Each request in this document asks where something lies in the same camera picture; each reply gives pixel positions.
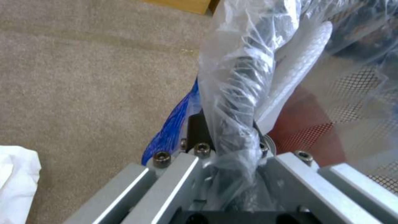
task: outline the plastic wrap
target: plastic wrap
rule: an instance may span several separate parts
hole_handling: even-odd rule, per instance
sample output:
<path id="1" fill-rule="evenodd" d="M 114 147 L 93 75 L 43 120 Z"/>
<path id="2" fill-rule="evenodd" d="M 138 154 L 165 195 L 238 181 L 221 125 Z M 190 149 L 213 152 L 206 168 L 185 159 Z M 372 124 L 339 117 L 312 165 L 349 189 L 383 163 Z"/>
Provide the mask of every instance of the plastic wrap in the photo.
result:
<path id="1" fill-rule="evenodd" d="M 347 1 L 320 14 L 333 32 L 270 133 L 278 152 L 305 150 L 321 166 L 348 162 L 397 183 L 397 6 Z M 318 11 L 308 10 L 304 19 Z"/>
<path id="2" fill-rule="evenodd" d="M 224 209 L 242 192 L 255 192 L 251 189 L 255 183 L 261 184 L 256 182 L 261 151 L 254 112 L 270 90 L 274 54 L 294 35 L 300 11 L 298 0 L 227 0 L 217 8 L 201 47 L 198 74 L 202 107 L 217 152 L 217 174 L 208 196 L 213 201 L 208 201 L 207 209 Z M 254 202 L 254 194 L 242 195 L 263 207 L 242 203 L 239 209 L 270 208 L 269 200 Z"/>

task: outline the hex bolt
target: hex bolt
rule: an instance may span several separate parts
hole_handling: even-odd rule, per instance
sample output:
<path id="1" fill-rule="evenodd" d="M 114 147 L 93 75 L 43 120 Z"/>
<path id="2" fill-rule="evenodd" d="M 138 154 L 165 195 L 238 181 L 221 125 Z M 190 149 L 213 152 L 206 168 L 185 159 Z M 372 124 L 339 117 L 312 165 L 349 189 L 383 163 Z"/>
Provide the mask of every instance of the hex bolt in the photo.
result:
<path id="1" fill-rule="evenodd" d="M 170 165 L 171 159 L 170 153 L 166 151 L 160 151 L 153 155 L 153 165 L 156 168 L 163 169 Z"/>
<path id="2" fill-rule="evenodd" d="M 179 148 L 181 151 L 186 151 L 187 150 L 187 139 L 186 138 L 182 138 L 180 143 L 179 143 Z"/>
<path id="3" fill-rule="evenodd" d="M 210 146 L 207 143 L 198 143 L 193 148 L 195 156 L 206 159 L 210 156 Z"/>
<path id="4" fill-rule="evenodd" d="M 268 145 L 266 143 L 260 142 L 260 150 L 263 153 L 261 157 L 262 158 L 267 157 L 267 153 L 268 153 L 269 147 L 268 147 Z"/>
<path id="5" fill-rule="evenodd" d="M 303 161 L 305 164 L 307 164 L 308 166 L 311 166 L 311 163 L 314 160 L 312 155 L 310 153 L 308 153 L 308 152 L 305 152 L 305 151 L 297 150 L 297 151 L 295 151 L 295 155 L 299 159 L 301 159 L 301 161 Z"/>

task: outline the blue plastic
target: blue plastic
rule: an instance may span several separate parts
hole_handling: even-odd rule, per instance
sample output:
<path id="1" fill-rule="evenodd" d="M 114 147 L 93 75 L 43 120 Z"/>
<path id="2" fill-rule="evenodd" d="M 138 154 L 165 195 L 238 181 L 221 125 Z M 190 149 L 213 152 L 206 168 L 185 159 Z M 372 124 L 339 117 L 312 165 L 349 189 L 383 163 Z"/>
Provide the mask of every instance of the blue plastic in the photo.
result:
<path id="1" fill-rule="evenodd" d="M 187 108 L 190 101 L 198 101 L 199 89 L 197 80 L 191 91 L 173 109 L 162 129 L 155 135 L 142 155 L 141 163 L 146 165 L 148 160 L 159 151 L 172 154 L 178 144 L 181 126 L 187 116 Z"/>

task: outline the metal plate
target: metal plate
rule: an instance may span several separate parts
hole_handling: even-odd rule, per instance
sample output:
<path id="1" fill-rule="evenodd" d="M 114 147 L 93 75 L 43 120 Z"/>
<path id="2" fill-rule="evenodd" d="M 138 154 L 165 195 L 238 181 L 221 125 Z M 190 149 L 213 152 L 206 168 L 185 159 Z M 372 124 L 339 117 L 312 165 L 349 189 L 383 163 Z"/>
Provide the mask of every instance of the metal plate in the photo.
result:
<path id="1" fill-rule="evenodd" d="M 80 207 L 64 224 L 118 223 L 155 182 L 153 171 L 130 163 Z"/>
<path id="2" fill-rule="evenodd" d="M 168 223 L 197 196 L 204 180 L 202 171 L 199 158 L 180 153 L 122 223 Z"/>
<path id="3" fill-rule="evenodd" d="M 318 173 L 383 223 L 398 223 L 398 197 L 362 173 L 345 163 Z"/>
<path id="4" fill-rule="evenodd" d="M 379 223 L 292 153 L 269 159 L 261 171 L 286 211 L 304 206 L 323 223 Z"/>

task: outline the screw head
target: screw head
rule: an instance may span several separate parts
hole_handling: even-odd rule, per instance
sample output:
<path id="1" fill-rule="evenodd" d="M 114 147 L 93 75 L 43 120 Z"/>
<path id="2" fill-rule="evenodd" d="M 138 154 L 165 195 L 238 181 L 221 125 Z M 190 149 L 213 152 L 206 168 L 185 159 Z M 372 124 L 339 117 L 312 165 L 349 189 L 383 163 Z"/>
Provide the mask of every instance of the screw head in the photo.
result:
<path id="1" fill-rule="evenodd" d="M 311 166 L 311 162 L 314 160 L 312 155 L 305 151 L 297 150 L 295 151 L 295 155 L 309 166 Z"/>
<path id="2" fill-rule="evenodd" d="M 207 143 L 198 143 L 193 148 L 195 156 L 206 159 L 210 156 L 210 146 Z"/>
<path id="3" fill-rule="evenodd" d="M 179 143 L 179 147 L 182 151 L 187 150 L 187 139 L 186 138 L 182 138 L 180 143 Z"/>
<path id="4" fill-rule="evenodd" d="M 163 169 L 170 165 L 171 159 L 170 153 L 159 151 L 153 155 L 153 165 L 157 168 Z"/>

